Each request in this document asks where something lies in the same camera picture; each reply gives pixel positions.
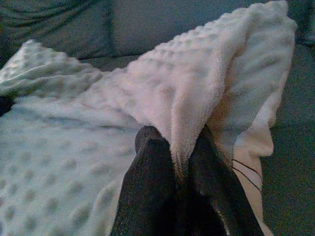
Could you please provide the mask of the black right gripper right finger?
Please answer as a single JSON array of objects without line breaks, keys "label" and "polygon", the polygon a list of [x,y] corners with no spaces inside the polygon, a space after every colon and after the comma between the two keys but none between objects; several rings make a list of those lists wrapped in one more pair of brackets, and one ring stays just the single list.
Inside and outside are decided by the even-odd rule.
[{"label": "black right gripper right finger", "polygon": [[189,158],[188,236],[261,236],[236,174],[219,157],[208,126]]}]

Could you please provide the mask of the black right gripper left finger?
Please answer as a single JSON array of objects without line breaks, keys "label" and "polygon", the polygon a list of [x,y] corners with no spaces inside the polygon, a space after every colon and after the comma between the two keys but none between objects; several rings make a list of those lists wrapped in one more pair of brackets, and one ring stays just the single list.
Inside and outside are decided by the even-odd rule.
[{"label": "black right gripper left finger", "polygon": [[136,156],[124,176],[113,236],[182,236],[168,141],[153,126],[135,137]]}]

